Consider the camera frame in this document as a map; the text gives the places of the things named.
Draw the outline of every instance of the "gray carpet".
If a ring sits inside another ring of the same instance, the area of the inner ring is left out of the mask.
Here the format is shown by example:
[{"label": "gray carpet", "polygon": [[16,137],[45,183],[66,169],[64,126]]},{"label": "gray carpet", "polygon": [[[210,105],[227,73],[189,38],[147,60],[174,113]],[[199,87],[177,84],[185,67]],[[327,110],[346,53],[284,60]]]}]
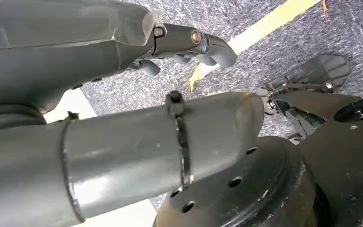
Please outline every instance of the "gray carpet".
[{"label": "gray carpet", "polygon": [[[132,1],[157,11],[159,20],[196,28],[224,39],[240,34],[283,0],[142,0]],[[170,90],[181,91],[186,98],[220,91],[251,90],[262,82],[280,76],[318,54],[347,57],[352,73],[338,92],[363,97],[363,0],[328,0],[328,16],[321,3],[296,17],[265,39],[239,55],[233,67],[218,69],[199,81],[192,94],[187,79],[197,65],[156,63],[159,75],[147,77],[141,72],[126,72],[82,88],[97,114],[109,114],[159,105]],[[261,135],[286,136],[292,128],[287,120],[267,117]],[[161,200],[154,200],[158,207]]]}]

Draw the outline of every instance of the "gray plastic cover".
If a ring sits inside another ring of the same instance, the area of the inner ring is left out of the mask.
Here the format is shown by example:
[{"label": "gray plastic cover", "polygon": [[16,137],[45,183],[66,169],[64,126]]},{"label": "gray plastic cover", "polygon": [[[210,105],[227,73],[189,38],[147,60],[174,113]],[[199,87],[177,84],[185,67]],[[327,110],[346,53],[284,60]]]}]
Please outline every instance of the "gray plastic cover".
[{"label": "gray plastic cover", "polygon": [[157,16],[116,0],[0,0],[0,50],[116,40],[142,46]]}]

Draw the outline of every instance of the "black mechanical part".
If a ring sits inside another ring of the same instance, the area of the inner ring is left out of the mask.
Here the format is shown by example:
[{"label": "black mechanical part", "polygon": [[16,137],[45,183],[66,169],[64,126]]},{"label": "black mechanical part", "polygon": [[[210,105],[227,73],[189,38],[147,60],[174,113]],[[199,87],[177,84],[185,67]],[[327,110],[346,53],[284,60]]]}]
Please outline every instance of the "black mechanical part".
[{"label": "black mechanical part", "polygon": [[158,73],[161,71],[161,68],[150,60],[140,60],[133,62],[127,69],[127,71],[137,70],[142,70],[148,76],[153,77],[158,75]]},{"label": "black mechanical part", "polygon": [[[189,100],[183,116],[193,184],[244,156],[264,117],[250,92]],[[177,188],[180,172],[165,105],[0,129],[0,227],[71,226]]]},{"label": "black mechanical part", "polygon": [[333,226],[363,227],[363,120],[327,121],[297,146],[328,199]]},{"label": "black mechanical part", "polygon": [[154,58],[170,57],[198,45],[191,39],[191,34],[197,31],[193,27],[162,24],[160,28],[164,31],[164,35],[155,38]]},{"label": "black mechanical part", "polygon": [[186,64],[196,57],[206,65],[219,64],[222,68],[232,66],[237,60],[233,49],[219,37],[203,34],[193,27],[157,23],[157,28],[163,34],[155,38],[154,58],[171,57]]},{"label": "black mechanical part", "polygon": [[170,192],[154,226],[315,227],[325,222],[325,203],[298,148],[260,137],[232,167]]},{"label": "black mechanical part", "polygon": [[176,125],[181,160],[180,182],[182,188],[187,188],[193,179],[190,171],[190,152],[184,120],[183,96],[178,91],[172,91],[166,95],[165,104],[167,105],[168,114],[174,119]]},{"label": "black mechanical part", "polygon": [[265,83],[263,87],[274,90],[288,84],[314,84],[320,86],[320,90],[331,89],[341,87],[350,72],[351,66],[345,57],[322,54]]},{"label": "black mechanical part", "polygon": [[[257,88],[256,94],[263,99],[265,113],[267,115],[274,115],[278,112],[276,107],[277,100],[281,99],[282,101],[284,99],[283,96],[275,98],[276,95],[286,93],[287,91],[319,91],[331,94],[335,88],[341,87],[344,84],[350,71],[350,64],[346,58],[338,55],[322,54],[265,83]],[[297,93],[294,93],[295,99],[301,99],[296,95]]]},{"label": "black mechanical part", "polygon": [[183,53],[178,53],[175,56],[171,57],[171,59],[179,64],[184,65],[190,62],[191,57]]},{"label": "black mechanical part", "polygon": [[285,112],[285,116],[294,126],[297,133],[302,139],[310,136],[318,129],[325,121],[311,113],[306,113],[297,108],[290,108]]},{"label": "black mechanical part", "polygon": [[212,66],[219,64],[221,68],[227,68],[236,63],[237,54],[221,38],[205,34],[203,39],[207,43],[204,55],[197,57],[197,60]]},{"label": "black mechanical part", "polygon": [[350,103],[335,114],[335,121],[357,122],[363,120],[363,99]]},{"label": "black mechanical part", "polygon": [[301,111],[316,115],[327,121],[333,119],[337,111],[345,105],[360,100],[359,97],[334,94],[330,95],[312,91],[289,91],[270,97],[279,111],[285,114],[286,110],[294,107]]}]

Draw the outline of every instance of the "hole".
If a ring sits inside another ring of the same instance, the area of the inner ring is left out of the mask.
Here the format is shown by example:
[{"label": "hole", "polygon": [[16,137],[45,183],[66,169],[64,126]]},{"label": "hole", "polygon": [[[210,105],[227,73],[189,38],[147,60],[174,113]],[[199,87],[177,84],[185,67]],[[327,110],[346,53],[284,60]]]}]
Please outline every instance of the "hole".
[{"label": "hole", "polygon": [[234,187],[238,186],[239,184],[241,184],[242,181],[243,181],[243,179],[238,176],[238,177],[234,178],[233,180],[231,180],[227,185],[230,188],[234,188]]},{"label": "hole", "polygon": [[246,152],[245,154],[246,154],[246,155],[252,154],[252,153],[254,153],[257,149],[258,149],[258,147],[253,147],[253,148],[251,148],[251,149],[247,150],[247,152]]},{"label": "hole", "polygon": [[170,198],[175,197],[177,194],[179,194],[180,190],[177,189],[176,191],[172,192],[172,194],[170,195]]},{"label": "hole", "polygon": [[193,209],[195,202],[194,201],[190,201],[188,202],[186,205],[184,205],[183,209],[181,210],[182,213],[187,213],[189,212],[191,209]]}]

